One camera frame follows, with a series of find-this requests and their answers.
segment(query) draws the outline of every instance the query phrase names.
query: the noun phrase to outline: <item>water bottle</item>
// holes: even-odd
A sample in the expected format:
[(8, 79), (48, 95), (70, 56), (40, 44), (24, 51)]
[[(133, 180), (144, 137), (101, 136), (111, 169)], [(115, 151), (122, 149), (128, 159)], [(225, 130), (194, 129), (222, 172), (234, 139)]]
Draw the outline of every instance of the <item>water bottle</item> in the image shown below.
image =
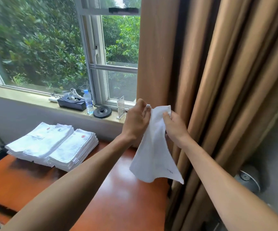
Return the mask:
[(87, 105), (87, 114), (93, 114), (94, 108), (93, 108), (93, 103), (92, 103), (92, 96), (89, 93), (88, 89), (84, 90), (84, 95), (83, 95), (85, 104)]

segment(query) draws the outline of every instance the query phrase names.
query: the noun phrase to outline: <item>tissue box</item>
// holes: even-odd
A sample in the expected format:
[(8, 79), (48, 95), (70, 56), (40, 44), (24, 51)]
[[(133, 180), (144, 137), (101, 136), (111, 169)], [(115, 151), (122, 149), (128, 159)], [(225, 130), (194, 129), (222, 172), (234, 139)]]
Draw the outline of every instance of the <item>tissue box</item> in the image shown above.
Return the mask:
[(65, 107), (69, 109), (76, 109), (83, 111), (87, 108), (84, 99), (80, 100), (70, 100), (68, 95), (65, 95), (57, 100), (60, 107)]

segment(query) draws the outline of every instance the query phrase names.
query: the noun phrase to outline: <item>brown curtain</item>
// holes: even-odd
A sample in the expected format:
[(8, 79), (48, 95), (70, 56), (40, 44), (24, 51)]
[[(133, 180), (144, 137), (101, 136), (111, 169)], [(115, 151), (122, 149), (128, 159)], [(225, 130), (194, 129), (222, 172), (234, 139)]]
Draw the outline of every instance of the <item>brown curtain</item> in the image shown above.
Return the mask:
[[(158, 33), (162, 38), (161, 30), (176, 32), (181, 18), (177, 17), (177, 3), (171, 20), (160, 11), (163, 19), (158, 16), (157, 21), (174, 22), (163, 25), (163, 29), (151, 29), (151, 20), (143, 22), (144, 3), (142, 0), (140, 34), (148, 38), (150, 31), (150, 37)], [(213, 25), (214, 11), (217, 18)], [(145, 95), (144, 99), (155, 106), (169, 104), (168, 92), (174, 85), (170, 84), (171, 75), (179, 74), (175, 112), (188, 125), (190, 136), (234, 175), (278, 117), (278, 0), (190, 0), (184, 18), (187, 24), (179, 73), (174, 73), (176, 68), (170, 61), (175, 35), (158, 39), (168, 44), (172, 55), (165, 57), (167, 71), (157, 75), (156, 71), (164, 71), (163, 65), (146, 62), (146, 58), (152, 54), (153, 60), (163, 62), (162, 54), (158, 54), (162, 49), (154, 46), (151, 52), (146, 48), (146, 55), (142, 55), (140, 36), (137, 97)], [(151, 87), (156, 80), (162, 83), (161, 88)], [(198, 230), (213, 205), (186, 154), (174, 146), (172, 157), (185, 185), (172, 183), (167, 225), (172, 231)]]

